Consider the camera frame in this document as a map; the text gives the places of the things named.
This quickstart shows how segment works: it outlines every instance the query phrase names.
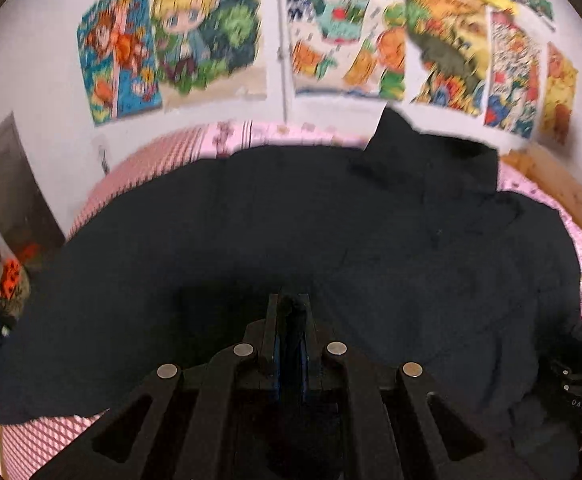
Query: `cartoon boy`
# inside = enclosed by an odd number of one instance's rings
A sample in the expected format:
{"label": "cartoon boy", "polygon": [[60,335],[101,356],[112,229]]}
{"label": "cartoon boy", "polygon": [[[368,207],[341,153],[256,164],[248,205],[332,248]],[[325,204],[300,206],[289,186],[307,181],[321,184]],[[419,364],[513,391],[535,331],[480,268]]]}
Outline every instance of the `cartoon boy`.
{"label": "cartoon boy", "polygon": [[177,83],[185,72],[192,75],[209,59],[209,47],[197,28],[220,0],[154,0],[151,13],[169,35],[162,64],[167,77]]}

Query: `black garment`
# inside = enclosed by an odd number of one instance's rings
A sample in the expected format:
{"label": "black garment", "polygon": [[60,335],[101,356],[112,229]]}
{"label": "black garment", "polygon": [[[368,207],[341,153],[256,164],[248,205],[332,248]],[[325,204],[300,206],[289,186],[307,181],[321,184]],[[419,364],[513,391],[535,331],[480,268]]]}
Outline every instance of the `black garment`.
{"label": "black garment", "polygon": [[[387,110],[363,152],[264,146],[125,193],[40,277],[0,354],[0,423],[98,413],[238,341],[285,286],[515,439],[538,354],[581,323],[580,268],[558,213],[496,192],[497,173],[494,150]],[[551,448],[571,468],[572,444]]]}

